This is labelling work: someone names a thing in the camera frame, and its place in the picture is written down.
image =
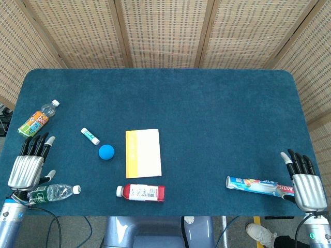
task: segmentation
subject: white sneaker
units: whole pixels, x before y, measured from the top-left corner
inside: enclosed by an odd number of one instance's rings
[[[274,248],[277,233],[272,233],[267,228],[257,224],[248,224],[246,232],[252,239],[260,242],[261,245],[265,245],[267,248]]]

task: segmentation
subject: foam ball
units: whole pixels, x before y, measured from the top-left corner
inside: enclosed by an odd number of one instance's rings
[[[99,149],[99,156],[104,160],[111,159],[115,154],[115,150],[111,145],[103,145]]]

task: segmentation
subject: notepad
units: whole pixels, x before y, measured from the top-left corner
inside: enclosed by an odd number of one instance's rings
[[[158,129],[126,131],[126,178],[162,176]]]

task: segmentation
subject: water bottle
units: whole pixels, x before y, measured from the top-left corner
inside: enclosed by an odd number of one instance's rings
[[[31,204],[48,203],[63,200],[70,195],[79,193],[81,193],[81,187],[79,185],[53,184],[36,188],[35,191],[28,193],[28,197]]]
[[[59,105],[60,103],[56,100],[43,105],[40,111],[35,112],[33,116],[18,128],[18,132],[25,138],[35,135],[48,122],[49,118],[55,115],[55,108]]]

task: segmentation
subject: woven panel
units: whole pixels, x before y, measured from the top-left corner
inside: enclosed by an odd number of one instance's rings
[[[325,191],[331,200],[331,122],[310,132]]]
[[[72,68],[123,67],[108,0],[29,0]]]
[[[30,70],[60,65],[14,0],[0,1],[0,17],[0,97],[14,108]]]
[[[262,68],[309,0],[220,1],[204,68]]]
[[[121,0],[134,67],[194,66],[207,0]]]
[[[327,1],[275,68],[290,71],[306,120],[331,110],[331,1]]]

